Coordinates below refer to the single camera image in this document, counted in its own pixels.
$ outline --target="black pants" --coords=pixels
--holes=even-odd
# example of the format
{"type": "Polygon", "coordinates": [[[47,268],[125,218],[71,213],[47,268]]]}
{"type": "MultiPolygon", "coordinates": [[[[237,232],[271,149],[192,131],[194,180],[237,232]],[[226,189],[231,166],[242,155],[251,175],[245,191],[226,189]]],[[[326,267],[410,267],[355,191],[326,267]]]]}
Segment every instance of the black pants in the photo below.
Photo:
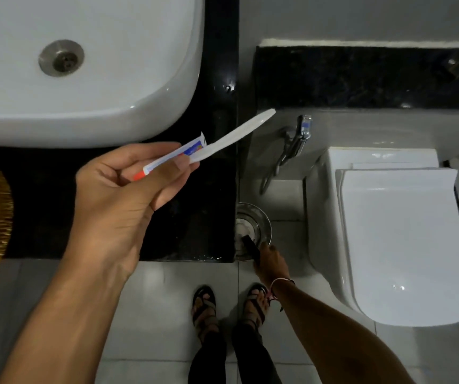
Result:
{"type": "MultiPolygon", "coordinates": [[[[232,332],[242,384],[281,384],[274,363],[261,336],[245,323],[232,332]]],[[[192,361],[188,384],[226,383],[226,342],[220,333],[208,333],[204,344],[192,361]]]]}

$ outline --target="leg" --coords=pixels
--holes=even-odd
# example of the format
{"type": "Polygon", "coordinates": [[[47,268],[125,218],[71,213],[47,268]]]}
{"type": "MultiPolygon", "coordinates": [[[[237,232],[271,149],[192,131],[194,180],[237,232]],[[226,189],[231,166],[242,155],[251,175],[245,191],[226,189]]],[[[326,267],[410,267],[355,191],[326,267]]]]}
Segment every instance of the leg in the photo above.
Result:
{"type": "Polygon", "coordinates": [[[215,316],[215,296],[208,286],[194,295],[192,319],[201,349],[192,361],[188,384],[226,384],[226,342],[215,316]]]}
{"type": "Polygon", "coordinates": [[[226,384],[226,342],[220,333],[208,333],[192,361],[188,384],[226,384]]]}
{"type": "Polygon", "coordinates": [[[243,319],[233,329],[232,343],[242,384],[281,384],[271,356],[258,333],[269,307],[265,292],[253,288],[244,305],[243,319]]]}

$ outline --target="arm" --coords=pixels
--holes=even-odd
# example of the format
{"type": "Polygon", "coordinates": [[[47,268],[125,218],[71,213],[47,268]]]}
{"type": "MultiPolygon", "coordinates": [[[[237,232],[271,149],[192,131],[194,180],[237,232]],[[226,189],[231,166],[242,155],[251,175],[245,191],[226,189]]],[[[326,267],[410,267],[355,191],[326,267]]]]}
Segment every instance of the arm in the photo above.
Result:
{"type": "MultiPolygon", "coordinates": [[[[284,258],[274,246],[262,245],[261,263],[255,270],[269,287],[277,277],[290,279],[284,258]]],[[[279,280],[273,292],[320,379],[330,383],[413,384],[395,354],[372,332],[339,311],[279,280]]]]}
{"type": "Polygon", "coordinates": [[[176,143],[128,145],[80,169],[75,216],[59,269],[29,317],[0,384],[94,382],[125,282],[135,271],[153,212],[192,170],[182,155],[130,183],[176,143]]]}

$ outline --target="toothpaste tube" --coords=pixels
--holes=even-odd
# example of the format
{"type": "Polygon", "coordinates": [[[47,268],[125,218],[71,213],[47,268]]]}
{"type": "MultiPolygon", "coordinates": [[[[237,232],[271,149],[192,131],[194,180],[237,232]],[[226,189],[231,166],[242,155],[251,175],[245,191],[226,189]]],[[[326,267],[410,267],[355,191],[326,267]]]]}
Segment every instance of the toothpaste tube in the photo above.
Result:
{"type": "Polygon", "coordinates": [[[169,159],[174,158],[175,156],[178,156],[180,154],[186,154],[190,156],[194,152],[199,151],[200,149],[205,148],[206,146],[207,146],[207,141],[204,138],[203,132],[201,132],[201,136],[199,136],[197,139],[194,139],[188,142],[187,144],[182,145],[180,148],[176,149],[170,154],[162,156],[161,158],[145,166],[142,171],[139,171],[133,177],[133,180],[137,181],[139,179],[144,178],[146,175],[148,175],[151,171],[153,171],[155,168],[160,166],[162,163],[168,161],[169,159]]]}

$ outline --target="hand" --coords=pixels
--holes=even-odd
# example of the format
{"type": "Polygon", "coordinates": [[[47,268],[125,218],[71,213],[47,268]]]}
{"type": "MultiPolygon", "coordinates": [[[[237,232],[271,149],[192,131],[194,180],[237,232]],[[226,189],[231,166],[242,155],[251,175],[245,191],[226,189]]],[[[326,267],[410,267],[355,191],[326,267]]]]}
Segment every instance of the hand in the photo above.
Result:
{"type": "Polygon", "coordinates": [[[278,277],[290,279],[288,265],[274,245],[269,246],[266,243],[262,243],[260,245],[260,253],[260,265],[254,263],[254,267],[256,275],[265,284],[265,287],[270,289],[272,282],[278,277]]]}
{"type": "Polygon", "coordinates": [[[179,143],[130,144],[82,167],[76,175],[75,216],[65,259],[135,271],[153,212],[170,201],[199,167],[186,155],[155,168],[136,182],[143,167],[180,147],[179,143]]]}

